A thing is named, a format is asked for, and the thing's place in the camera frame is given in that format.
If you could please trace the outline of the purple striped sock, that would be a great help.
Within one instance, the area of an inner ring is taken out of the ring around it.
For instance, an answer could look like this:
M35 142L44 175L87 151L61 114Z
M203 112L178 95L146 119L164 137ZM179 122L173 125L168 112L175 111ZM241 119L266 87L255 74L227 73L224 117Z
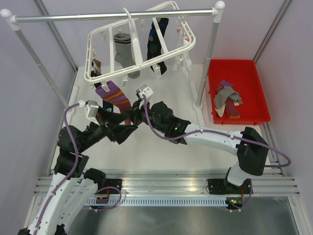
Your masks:
M221 91L224 86L230 86L233 88L233 84L228 83L225 80L222 80L220 84L216 88L216 95L219 91ZM226 114L227 118L240 118L240 113L237 110L237 106L242 104L242 99L239 100L238 102L232 101L230 98L228 98L225 102L225 104L222 107L225 107L224 114Z
M122 90L112 81L107 82L109 88L108 92L102 88L101 83L95 83L94 85L96 93L102 98L102 100L104 99L113 106L116 106L120 110L121 114L132 108L128 98L126 98Z

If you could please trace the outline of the white plastic clip hanger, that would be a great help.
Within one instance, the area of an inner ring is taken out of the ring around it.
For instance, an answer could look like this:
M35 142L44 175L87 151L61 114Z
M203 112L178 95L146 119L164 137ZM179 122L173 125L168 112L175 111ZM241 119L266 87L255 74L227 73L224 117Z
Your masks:
M88 46L87 46L87 53L86 53L86 64L85 64L85 80L91 84L99 83L99 82L107 82L115 77L128 75L130 73L141 71L147 67L152 67L154 73L157 76L161 76L161 68L158 63L161 63L165 60L171 59L173 57L180 59L181 56L184 56L188 51L190 51L196 44L196 38L193 34L192 30L190 29L187 21L185 20L182 14L178 15L178 34L179 39L181 42L174 50L168 50L166 42L164 40L164 36L161 32L161 26L159 23L161 18L153 17L152 23L155 27L155 33L157 35L157 39L161 46L161 54L158 56L154 56L151 59L143 60L143 55L141 52L139 36L137 33L137 28L135 25L135 20L139 19L136 17L134 13L130 13L126 8L123 9L127 15L125 20L120 20L103 27L99 27L91 31L88 35ZM125 24L129 25L130 28L130 43L131 45L122 50L118 50L117 46L115 45L114 36L113 36L113 29L119 26L123 26ZM93 38L96 34L101 34L103 39L109 40L110 44L110 72L105 73L103 75L97 75L92 77L91 72L95 71L95 60L96 60L96 50L93 43ZM134 64L126 66L122 69L116 70L115 69L115 57L117 54L124 55L126 51L129 51L130 58L133 59Z

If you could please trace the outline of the brown and beige back sock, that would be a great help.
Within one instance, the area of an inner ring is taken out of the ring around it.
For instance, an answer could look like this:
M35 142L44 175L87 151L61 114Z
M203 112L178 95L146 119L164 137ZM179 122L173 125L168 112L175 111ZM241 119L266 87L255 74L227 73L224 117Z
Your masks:
M101 61L94 59L94 66L98 74L101 74Z

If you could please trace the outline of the grey sock with black stripes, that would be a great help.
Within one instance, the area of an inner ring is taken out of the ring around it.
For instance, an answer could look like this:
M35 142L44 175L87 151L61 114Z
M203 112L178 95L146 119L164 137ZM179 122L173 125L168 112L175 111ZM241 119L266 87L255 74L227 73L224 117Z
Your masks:
M241 97L238 92L234 91L230 86L224 86L224 88L217 93L214 97L215 108L221 108L226 100L230 98L234 102L241 100Z

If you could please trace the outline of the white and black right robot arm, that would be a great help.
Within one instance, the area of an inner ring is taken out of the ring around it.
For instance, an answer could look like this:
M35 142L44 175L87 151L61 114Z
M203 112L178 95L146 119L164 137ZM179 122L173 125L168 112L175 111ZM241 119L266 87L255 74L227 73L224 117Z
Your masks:
M267 143L254 128L223 131L203 127L174 116L173 110L162 101L149 108L143 100L138 100L127 114L135 125L147 124L163 140L213 147L236 156L236 164L229 168L223 181L228 193L238 191L250 176L264 173Z

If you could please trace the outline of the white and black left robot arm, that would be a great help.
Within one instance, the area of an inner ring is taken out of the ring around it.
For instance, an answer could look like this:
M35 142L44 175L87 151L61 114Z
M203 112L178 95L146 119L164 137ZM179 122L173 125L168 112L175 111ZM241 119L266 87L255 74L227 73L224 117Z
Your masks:
M103 138L122 143L137 129L124 124L130 115L108 112L98 105L86 105L86 117L91 121L85 131L69 125L59 133L60 154L54 167L47 195L33 222L19 230L20 235L66 235L87 200L96 193L117 187L107 184L106 174L98 169L84 170L89 157L82 153Z

